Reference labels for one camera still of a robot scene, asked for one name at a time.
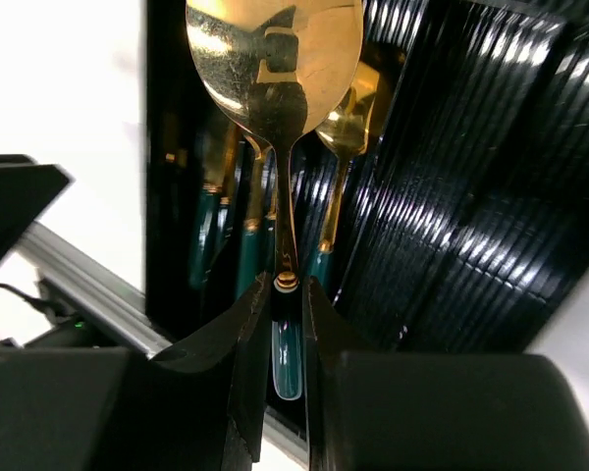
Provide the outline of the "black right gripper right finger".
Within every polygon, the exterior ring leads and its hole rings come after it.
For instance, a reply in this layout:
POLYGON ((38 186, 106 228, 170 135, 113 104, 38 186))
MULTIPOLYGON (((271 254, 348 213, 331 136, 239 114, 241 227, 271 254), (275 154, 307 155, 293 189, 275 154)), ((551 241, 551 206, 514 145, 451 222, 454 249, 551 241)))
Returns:
POLYGON ((313 470, 589 470, 589 430, 534 354, 387 353, 308 279, 302 289, 313 470))

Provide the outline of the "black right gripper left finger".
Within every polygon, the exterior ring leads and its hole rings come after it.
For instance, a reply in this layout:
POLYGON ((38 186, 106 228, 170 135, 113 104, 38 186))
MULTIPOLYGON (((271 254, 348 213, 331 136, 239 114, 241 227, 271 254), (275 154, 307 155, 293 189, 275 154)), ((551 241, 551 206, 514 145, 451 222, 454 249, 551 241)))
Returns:
POLYGON ((0 347, 0 470, 248 470, 260 457, 270 292, 153 358, 0 347))

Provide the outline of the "gold fork green handle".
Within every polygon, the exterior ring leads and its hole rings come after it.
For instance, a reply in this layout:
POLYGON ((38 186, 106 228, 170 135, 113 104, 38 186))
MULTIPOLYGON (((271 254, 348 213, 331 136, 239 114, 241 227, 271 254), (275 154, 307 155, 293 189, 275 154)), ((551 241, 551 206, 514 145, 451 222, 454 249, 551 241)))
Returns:
POLYGON ((249 199, 242 224, 236 298, 240 298, 245 293, 258 274, 259 232, 263 218, 262 176, 264 164, 272 148, 270 143, 251 133, 245 133, 244 138, 252 147, 254 157, 249 182, 249 199))

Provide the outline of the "gold knife green handle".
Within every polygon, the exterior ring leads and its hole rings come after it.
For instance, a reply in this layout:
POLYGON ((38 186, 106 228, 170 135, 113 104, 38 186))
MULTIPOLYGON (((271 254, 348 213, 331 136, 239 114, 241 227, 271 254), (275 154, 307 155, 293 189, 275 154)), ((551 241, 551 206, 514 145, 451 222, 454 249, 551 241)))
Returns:
POLYGON ((212 220, 225 174, 227 151, 223 145, 227 122, 228 119, 219 110, 213 111, 206 119, 195 146, 201 179, 188 262, 188 282, 192 289, 202 288, 211 254, 212 220))

